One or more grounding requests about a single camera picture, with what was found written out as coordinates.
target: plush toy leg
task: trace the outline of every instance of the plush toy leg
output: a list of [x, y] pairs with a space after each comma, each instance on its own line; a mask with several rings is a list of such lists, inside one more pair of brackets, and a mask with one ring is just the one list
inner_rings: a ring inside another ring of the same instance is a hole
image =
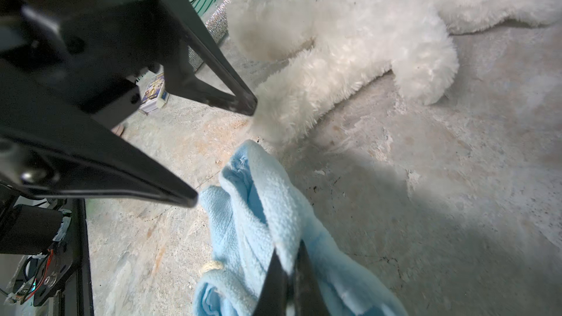
[[286, 59], [313, 40], [315, 0], [232, 0], [228, 32], [249, 59]]
[[327, 47], [301, 51], [256, 89], [258, 104], [252, 131], [273, 143], [296, 140], [336, 103], [389, 68], [388, 61], [352, 61]]
[[453, 84], [459, 62], [437, 13], [412, 9], [409, 15], [410, 20], [399, 28], [400, 36], [394, 43], [392, 70], [402, 97], [429, 105]]
[[562, 14], [562, 0], [439, 0], [439, 14], [451, 34], [483, 31], [507, 19], [550, 25]]

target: screw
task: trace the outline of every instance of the screw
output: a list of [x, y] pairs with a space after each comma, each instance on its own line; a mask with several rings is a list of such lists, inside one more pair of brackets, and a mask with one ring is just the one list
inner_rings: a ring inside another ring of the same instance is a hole
[[43, 282], [47, 287], [52, 287], [55, 283], [57, 282], [57, 275], [56, 274], [52, 274], [50, 276], [47, 276], [45, 278], [45, 281]]
[[27, 183], [37, 183], [47, 176], [48, 172], [44, 168], [30, 168], [21, 174], [21, 179]]
[[141, 95], [138, 93], [133, 94], [131, 97], [131, 104], [136, 104], [141, 98]]

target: wire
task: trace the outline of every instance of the wire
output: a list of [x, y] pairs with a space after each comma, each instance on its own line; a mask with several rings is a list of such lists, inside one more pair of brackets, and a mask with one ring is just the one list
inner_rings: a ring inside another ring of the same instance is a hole
[[26, 282], [29, 281], [29, 277], [28, 277], [28, 274], [25, 272], [25, 270], [27, 270], [28, 264], [29, 264], [29, 262], [30, 262], [31, 260], [33, 260], [33, 257], [29, 256], [29, 257], [25, 260], [24, 265], [23, 265], [23, 267], [21, 268], [21, 271], [22, 271], [23, 274], [24, 274], [24, 280], [25, 280]]
[[[39, 265], [37, 265], [37, 269], [35, 270], [35, 275], [33, 275], [33, 277], [32, 277], [33, 281], [36, 280], [37, 274], [41, 270], [41, 267], [43, 266], [43, 264], [47, 262], [47, 259], [48, 259], [48, 257], [43, 258], [41, 260], [41, 262], [39, 263]], [[31, 293], [31, 291], [32, 291], [32, 288], [31, 288], [31, 286], [29, 286], [28, 291], [24, 294], [24, 297], [21, 299], [21, 304], [24, 303], [24, 299], [28, 297], [28, 295], [29, 295], [29, 293]]]
[[[33, 291], [28, 291], [25, 295], [25, 297], [23, 298], [23, 301], [21, 302], [22, 304], [25, 303], [26, 301], [28, 301], [29, 299], [31, 299], [31, 297], [33, 296], [33, 294], [35, 294], [35, 292], [37, 292], [37, 290], [39, 289], [40, 286], [43, 285], [43, 282], [45, 281], [45, 278], [47, 277], [47, 270], [49, 270], [49, 266], [51, 265], [51, 259], [53, 258], [54, 255], [54, 251], [51, 249], [49, 250], [49, 257], [43, 259], [43, 261], [47, 261], [47, 264], [45, 265], [45, 270], [43, 270], [43, 277], [41, 277], [41, 281], [35, 285], [35, 288], [33, 288]], [[37, 278], [37, 273], [39, 273], [39, 267], [37, 268], [37, 271], [35, 272], [35, 278]]]

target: plush toy paw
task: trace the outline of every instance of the plush toy paw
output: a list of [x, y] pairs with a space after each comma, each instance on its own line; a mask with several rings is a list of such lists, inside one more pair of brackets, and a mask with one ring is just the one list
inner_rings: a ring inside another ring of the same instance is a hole
[[454, 73], [436, 72], [430, 66], [422, 65], [413, 68], [413, 73], [399, 80], [396, 79], [398, 93], [401, 97], [423, 105], [431, 105], [439, 101], [445, 90], [453, 84]]

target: red wire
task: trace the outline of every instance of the red wire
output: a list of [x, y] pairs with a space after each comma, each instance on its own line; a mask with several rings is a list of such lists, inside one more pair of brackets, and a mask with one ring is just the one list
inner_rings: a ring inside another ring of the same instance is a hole
[[28, 301], [33, 294], [35, 294], [35, 292], [37, 292], [37, 290], [39, 289], [40, 286], [43, 285], [43, 282], [45, 281], [45, 278], [47, 277], [47, 270], [49, 268], [49, 265], [51, 264], [51, 259], [53, 258], [53, 250], [49, 250], [49, 257], [47, 258], [47, 264], [45, 265], [45, 271], [43, 272], [43, 277], [41, 278], [41, 281], [39, 282], [39, 284], [37, 284], [37, 286], [35, 287], [35, 289], [33, 289], [33, 292], [31, 292], [28, 297], [24, 300], [24, 303], [26, 301]]

